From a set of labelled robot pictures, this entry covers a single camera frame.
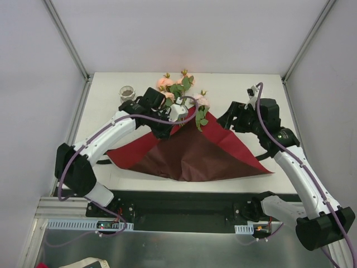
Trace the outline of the brown red wrapping paper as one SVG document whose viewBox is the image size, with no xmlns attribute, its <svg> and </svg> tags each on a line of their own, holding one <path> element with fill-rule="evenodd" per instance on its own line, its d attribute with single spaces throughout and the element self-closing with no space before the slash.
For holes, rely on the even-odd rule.
<svg viewBox="0 0 357 268">
<path fill-rule="evenodd" d="M 152 132 L 107 155 L 118 168 L 177 181 L 203 182 L 269 174 L 245 144 L 208 113 L 201 131 L 192 119 L 167 140 Z"/>
</svg>

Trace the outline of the black ribbon with gold print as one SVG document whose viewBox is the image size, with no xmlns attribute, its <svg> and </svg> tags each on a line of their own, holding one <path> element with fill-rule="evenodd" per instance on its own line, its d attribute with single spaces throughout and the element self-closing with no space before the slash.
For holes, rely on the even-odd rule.
<svg viewBox="0 0 357 268">
<path fill-rule="evenodd" d="M 264 153 L 264 154 L 261 154 L 261 155 L 258 155 L 256 156 L 255 158 L 258 160 L 258 161 L 262 161 L 262 160 L 265 160 L 269 157 L 269 153 Z M 112 162 L 110 159 L 100 159 L 97 161 L 97 164 L 98 165 L 110 165 Z"/>
</svg>

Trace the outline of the pink artificial flower bunch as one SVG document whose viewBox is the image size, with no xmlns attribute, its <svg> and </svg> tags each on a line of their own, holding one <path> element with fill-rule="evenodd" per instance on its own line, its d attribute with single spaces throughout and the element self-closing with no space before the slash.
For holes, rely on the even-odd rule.
<svg viewBox="0 0 357 268">
<path fill-rule="evenodd" d="M 165 95 L 165 106 L 170 107 L 179 97 L 184 97 L 186 93 L 195 85 L 195 78 L 189 74 L 187 69 L 181 71 L 181 78 L 177 81 L 171 79 L 171 74 L 164 74 L 156 83 L 156 88 L 159 92 Z M 206 115 L 210 109 L 210 103 L 206 98 L 207 91 L 202 90 L 198 94 L 194 94 L 190 98 L 182 101 L 183 104 L 190 102 L 192 105 L 198 104 L 198 111 L 195 114 L 195 123 L 197 129 L 202 132 L 202 127 L 206 126 L 209 120 Z"/>
</svg>

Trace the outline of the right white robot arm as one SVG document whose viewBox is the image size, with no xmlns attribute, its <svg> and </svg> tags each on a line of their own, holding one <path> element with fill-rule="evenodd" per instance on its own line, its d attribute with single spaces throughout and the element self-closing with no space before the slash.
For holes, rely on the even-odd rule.
<svg viewBox="0 0 357 268">
<path fill-rule="evenodd" d="M 257 111 L 251 104 L 233 101 L 217 122 L 237 133 L 253 133 L 285 172 L 295 188 L 303 209 L 284 202 L 272 192 L 253 198 L 249 213 L 253 221 L 271 216 L 295 230 L 304 248 L 313 251 L 343 239 L 355 221 L 350 207 L 343 208 L 327 191 L 307 162 L 300 142 L 289 128 L 281 126 L 279 106 L 274 99 L 260 100 Z"/>
</svg>

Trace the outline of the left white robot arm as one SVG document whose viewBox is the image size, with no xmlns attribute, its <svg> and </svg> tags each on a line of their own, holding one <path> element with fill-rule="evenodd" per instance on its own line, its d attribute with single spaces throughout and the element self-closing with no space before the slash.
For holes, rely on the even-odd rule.
<svg viewBox="0 0 357 268">
<path fill-rule="evenodd" d="M 93 166 L 121 138 L 141 126 L 148 126 L 157 138 L 168 138 L 175 122 L 187 116 L 182 98 L 167 106 L 163 93 L 148 88 L 143 96 L 123 102 L 110 119 L 89 137 L 57 148 L 55 178 L 77 196 L 99 205 L 105 217 L 117 213 L 114 194 L 98 182 Z"/>
</svg>

